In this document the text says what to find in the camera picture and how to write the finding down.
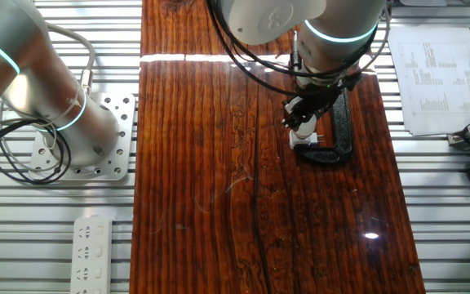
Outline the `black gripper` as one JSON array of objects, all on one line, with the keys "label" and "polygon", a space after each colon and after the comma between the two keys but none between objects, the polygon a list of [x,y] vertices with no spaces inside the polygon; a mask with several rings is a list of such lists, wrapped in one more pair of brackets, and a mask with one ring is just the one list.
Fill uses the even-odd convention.
[{"label": "black gripper", "polygon": [[295,86],[297,96],[282,102],[284,118],[282,124],[292,130],[298,130],[302,123],[307,123],[313,115],[320,119],[330,110],[343,88],[336,84],[306,87]]}]

